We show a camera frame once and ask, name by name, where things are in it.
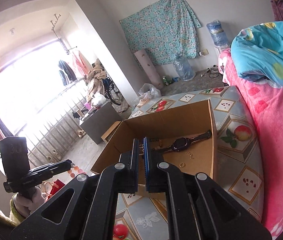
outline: plastic water bottle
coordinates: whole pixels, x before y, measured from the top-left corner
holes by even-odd
[[[176,69],[179,78],[183,81],[191,80],[196,75],[185,56],[176,59],[173,62],[173,66]]]
[[[216,47],[222,48],[228,45],[226,33],[224,32],[219,20],[214,20],[211,23],[208,23],[206,27],[209,30]]]

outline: red bag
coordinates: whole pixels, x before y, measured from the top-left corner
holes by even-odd
[[[52,189],[50,190],[50,193],[46,192],[46,189],[45,189],[45,184],[48,183],[50,185],[52,185]],[[49,200],[49,198],[54,195],[58,190],[60,190],[62,187],[64,187],[65,184],[63,182],[61,182],[59,179],[57,179],[56,181],[54,181],[54,183],[52,182],[49,182],[49,181],[45,181],[44,182],[44,192],[46,193],[47,195],[47,198],[45,199],[45,201]]]

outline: hand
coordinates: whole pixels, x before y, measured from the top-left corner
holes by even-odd
[[[36,191],[32,197],[32,200],[23,197],[19,193],[14,196],[13,200],[17,212],[25,218],[28,217],[31,212],[34,212],[45,202],[44,198],[42,197],[41,190],[38,187],[36,187]]]

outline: can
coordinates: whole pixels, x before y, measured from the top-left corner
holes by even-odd
[[[163,83],[168,86],[169,85],[169,82],[167,80],[167,78],[165,76],[163,76]]]

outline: smartwatch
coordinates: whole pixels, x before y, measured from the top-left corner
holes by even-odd
[[[189,148],[190,145],[196,142],[209,139],[211,136],[212,136],[212,132],[211,130],[208,130],[206,133],[195,136],[193,138],[187,138],[187,137],[178,138],[172,143],[171,146],[155,151],[159,153],[180,152],[186,150],[187,148]]]

